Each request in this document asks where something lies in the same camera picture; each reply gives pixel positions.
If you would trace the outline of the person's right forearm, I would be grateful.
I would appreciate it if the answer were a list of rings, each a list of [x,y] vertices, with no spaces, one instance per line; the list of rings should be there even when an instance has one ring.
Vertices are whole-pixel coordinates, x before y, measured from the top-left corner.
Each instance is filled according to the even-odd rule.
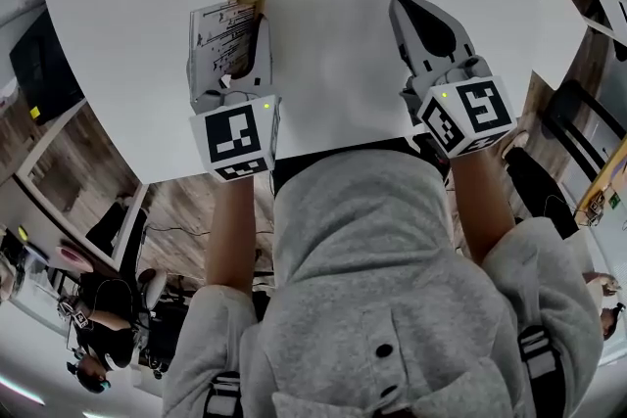
[[[514,228],[515,220],[501,185],[499,166],[485,150],[453,158],[458,216],[470,255],[481,265]]]

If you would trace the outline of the white legged side table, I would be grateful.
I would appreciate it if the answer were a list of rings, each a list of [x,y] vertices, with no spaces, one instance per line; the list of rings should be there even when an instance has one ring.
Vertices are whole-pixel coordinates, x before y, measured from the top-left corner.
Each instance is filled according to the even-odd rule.
[[[19,100],[0,116],[0,226],[54,263],[55,248],[80,252],[94,268],[119,270],[149,187],[134,175],[85,100],[44,125]],[[87,231],[119,195],[128,212],[110,252]]]

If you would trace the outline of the person's grey hoodie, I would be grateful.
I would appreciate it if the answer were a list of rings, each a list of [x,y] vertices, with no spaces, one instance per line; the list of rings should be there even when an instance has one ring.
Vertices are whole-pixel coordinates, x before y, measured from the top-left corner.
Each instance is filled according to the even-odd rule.
[[[193,297],[163,418],[571,418],[603,332],[553,223],[481,265],[455,251],[443,177],[391,150],[329,156],[276,189],[276,289]]]

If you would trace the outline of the pink round object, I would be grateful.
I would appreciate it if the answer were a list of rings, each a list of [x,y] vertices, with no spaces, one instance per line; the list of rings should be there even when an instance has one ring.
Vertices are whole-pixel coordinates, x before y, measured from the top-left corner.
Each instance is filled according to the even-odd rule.
[[[91,273],[94,271],[92,263],[87,260],[80,252],[64,245],[55,248],[55,257],[53,259],[54,268],[72,271],[79,274]]]

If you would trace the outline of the black case yellow sticker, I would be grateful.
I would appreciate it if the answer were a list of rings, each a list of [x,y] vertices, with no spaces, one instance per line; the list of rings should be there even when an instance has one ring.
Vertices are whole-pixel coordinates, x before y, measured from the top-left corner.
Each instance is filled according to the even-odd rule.
[[[55,119],[84,98],[48,10],[41,13],[17,42],[10,60],[30,116],[37,125]]]

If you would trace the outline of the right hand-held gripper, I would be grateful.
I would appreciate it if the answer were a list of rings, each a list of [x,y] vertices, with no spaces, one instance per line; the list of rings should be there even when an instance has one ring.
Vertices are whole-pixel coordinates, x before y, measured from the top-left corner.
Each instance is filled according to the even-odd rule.
[[[411,74],[402,92],[414,123],[422,124],[442,153],[458,158],[498,143],[517,120],[503,80],[475,54],[463,26],[424,0],[391,0],[389,17],[402,61]],[[455,61],[457,49],[467,57],[438,77],[432,57]]]

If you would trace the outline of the white round stool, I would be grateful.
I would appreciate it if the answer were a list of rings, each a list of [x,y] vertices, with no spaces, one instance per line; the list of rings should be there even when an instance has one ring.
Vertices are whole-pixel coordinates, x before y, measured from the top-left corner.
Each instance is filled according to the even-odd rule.
[[[168,274],[163,270],[147,268],[137,277],[138,291],[142,306],[152,311],[159,302],[168,281]]]

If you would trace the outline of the person's left forearm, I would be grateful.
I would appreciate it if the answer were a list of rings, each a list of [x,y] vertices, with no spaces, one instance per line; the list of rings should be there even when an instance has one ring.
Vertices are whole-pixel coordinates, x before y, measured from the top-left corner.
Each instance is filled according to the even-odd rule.
[[[254,178],[220,184],[205,255],[206,284],[251,296],[256,238]]]

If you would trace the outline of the wooden edged table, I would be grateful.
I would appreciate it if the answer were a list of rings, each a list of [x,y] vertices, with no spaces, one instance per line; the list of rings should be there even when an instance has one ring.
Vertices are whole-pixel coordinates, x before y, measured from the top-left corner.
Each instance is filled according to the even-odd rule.
[[[575,212],[579,226],[597,226],[604,214],[622,202],[619,192],[627,186],[627,136],[609,157],[580,200]]]

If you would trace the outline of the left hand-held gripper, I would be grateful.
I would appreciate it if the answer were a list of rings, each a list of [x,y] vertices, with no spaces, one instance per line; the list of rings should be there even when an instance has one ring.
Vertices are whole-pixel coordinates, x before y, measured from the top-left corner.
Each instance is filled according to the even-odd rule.
[[[187,60],[186,73],[190,103],[199,109],[190,118],[190,126],[205,170],[222,182],[273,170],[281,98],[201,84],[192,57]],[[253,22],[245,66],[231,75],[230,85],[272,85],[270,26],[265,15]]]

